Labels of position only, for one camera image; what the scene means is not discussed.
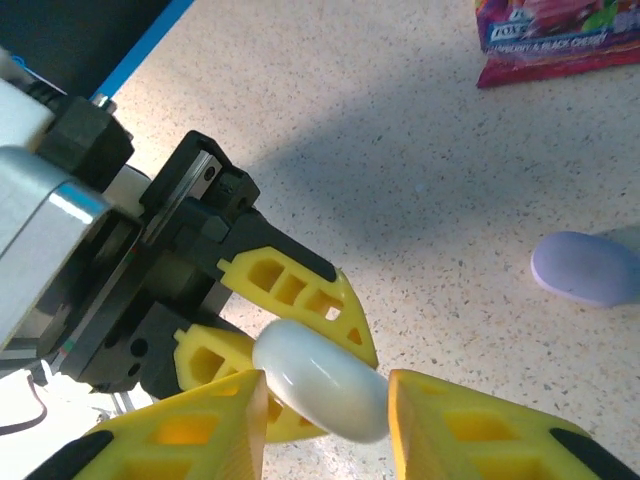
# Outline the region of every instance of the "snack bag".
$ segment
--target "snack bag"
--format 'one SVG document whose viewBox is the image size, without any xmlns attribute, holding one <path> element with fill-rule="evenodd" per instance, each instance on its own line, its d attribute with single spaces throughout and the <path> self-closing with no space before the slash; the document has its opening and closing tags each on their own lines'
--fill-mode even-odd
<svg viewBox="0 0 640 480">
<path fill-rule="evenodd" d="M 476 0 L 479 88 L 640 63 L 640 0 Z"/>
</svg>

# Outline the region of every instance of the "lavender soap bar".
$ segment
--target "lavender soap bar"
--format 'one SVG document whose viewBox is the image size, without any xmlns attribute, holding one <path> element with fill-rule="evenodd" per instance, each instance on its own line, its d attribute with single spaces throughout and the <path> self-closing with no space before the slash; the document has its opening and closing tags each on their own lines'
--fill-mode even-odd
<svg viewBox="0 0 640 480">
<path fill-rule="evenodd" d="M 531 271 L 545 290 L 595 307 L 631 303 L 640 295 L 640 256 L 584 233 L 546 237 L 533 252 Z"/>
</svg>

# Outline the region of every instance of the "yellow 3d-printed finger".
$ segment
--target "yellow 3d-printed finger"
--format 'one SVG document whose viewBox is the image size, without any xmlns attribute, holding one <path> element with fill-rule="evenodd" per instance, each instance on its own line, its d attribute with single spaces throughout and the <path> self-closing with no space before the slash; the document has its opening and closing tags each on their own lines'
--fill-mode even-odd
<svg viewBox="0 0 640 480">
<path fill-rule="evenodd" d="M 114 438 L 74 480 L 259 480 L 266 426 L 264 373 L 238 373 L 99 424 Z"/>
<path fill-rule="evenodd" d="M 174 335 L 178 341 L 173 358 L 182 390 L 198 388 L 236 372 L 253 369 L 255 340 L 248 335 L 192 325 Z M 325 435 L 325 432 L 282 405 L 269 392 L 268 443 L 291 442 Z"/>
<path fill-rule="evenodd" d="M 391 372 L 389 427 L 399 480 L 617 478 L 596 475 L 553 434 L 591 441 L 576 425 L 409 370 Z"/>
<path fill-rule="evenodd" d="M 333 282 L 272 247 L 220 260 L 221 283 L 281 318 L 296 320 L 373 368 L 378 357 L 353 287 L 336 270 Z"/>
</svg>

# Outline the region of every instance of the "white countertop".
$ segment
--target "white countertop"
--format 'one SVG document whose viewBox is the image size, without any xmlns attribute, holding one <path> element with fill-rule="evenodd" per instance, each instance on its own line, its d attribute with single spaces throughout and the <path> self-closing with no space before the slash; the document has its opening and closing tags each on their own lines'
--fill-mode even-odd
<svg viewBox="0 0 640 480">
<path fill-rule="evenodd" d="M 196 129 L 252 175 L 350 278 L 384 373 L 562 416 L 639 470 L 640 306 L 551 296 L 529 258 L 565 229 L 640 246 L 640 66 L 482 92 L 483 64 L 470 0 L 197 0 L 116 102 L 148 173 Z M 268 447 L 264 478 L 395 473 L 388 441 L 328 437 Z"/>
</svg>

